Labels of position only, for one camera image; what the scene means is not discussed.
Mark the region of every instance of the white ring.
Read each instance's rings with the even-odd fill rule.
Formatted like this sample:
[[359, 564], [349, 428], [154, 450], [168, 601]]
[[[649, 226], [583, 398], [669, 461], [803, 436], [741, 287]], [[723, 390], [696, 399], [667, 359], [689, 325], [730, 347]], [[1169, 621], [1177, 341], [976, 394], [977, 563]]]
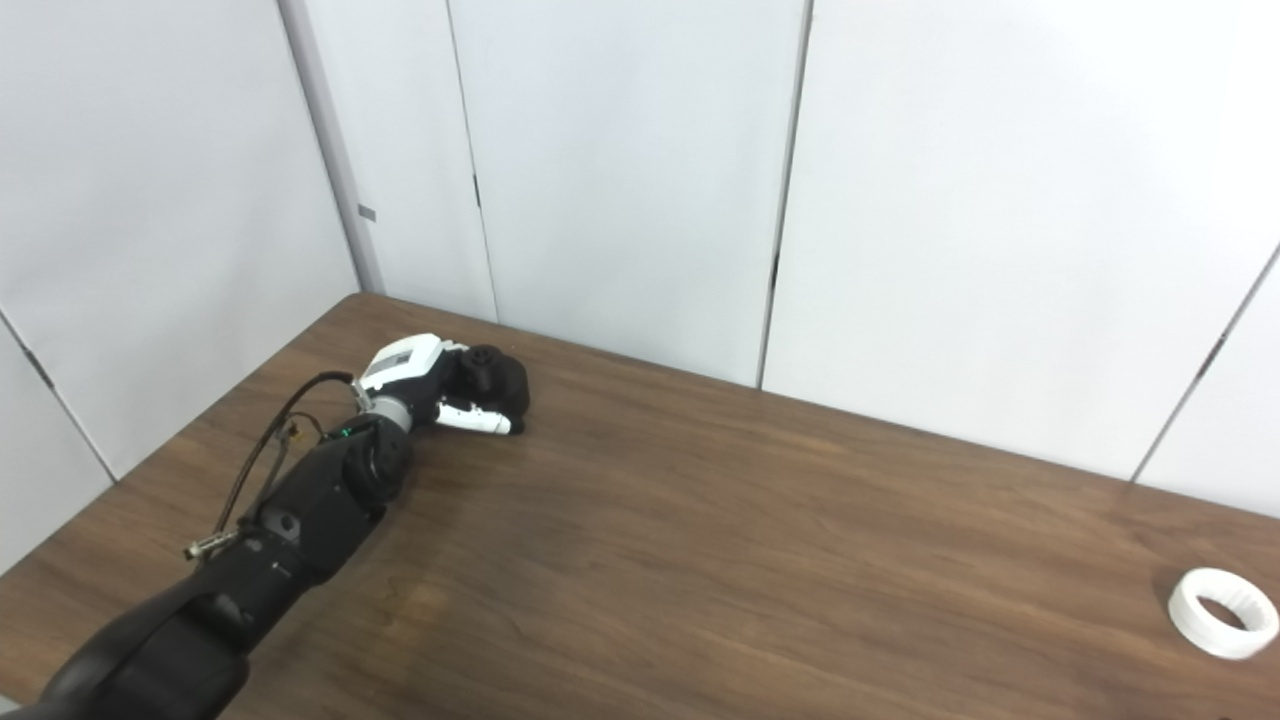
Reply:
[[[1213, 618], [1201, 598], [1234, 612], [1244, 629]], [[1228, 660], [1252, 656], [1280, 632], [1280, 616], [1267, 596], [1235, 573], [1216, 568], [1197, 568], [1183, 575], [1169, 596], [1169, 618], [1196, 647]]]

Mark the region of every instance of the black robotic arm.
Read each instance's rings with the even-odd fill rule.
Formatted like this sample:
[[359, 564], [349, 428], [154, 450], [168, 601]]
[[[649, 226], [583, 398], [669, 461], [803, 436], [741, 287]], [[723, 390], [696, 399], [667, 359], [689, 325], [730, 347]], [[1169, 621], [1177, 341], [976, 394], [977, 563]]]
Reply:
[[325, 373], [305, 388], [323, 379], [348, 380], [357, 414], [264, 486], [233, 530], [221, 527], [224, 514], [212, 537], [193, 543], [195, 573], [99, 630], [40, 702], [4, 720], [216, 717], [248, 679], [248, 653], [378, 527], [403, 487], [415, 428], [516, 434], [529, 407], [517, 360], [433, 334], [384, 347], [360, 378]]

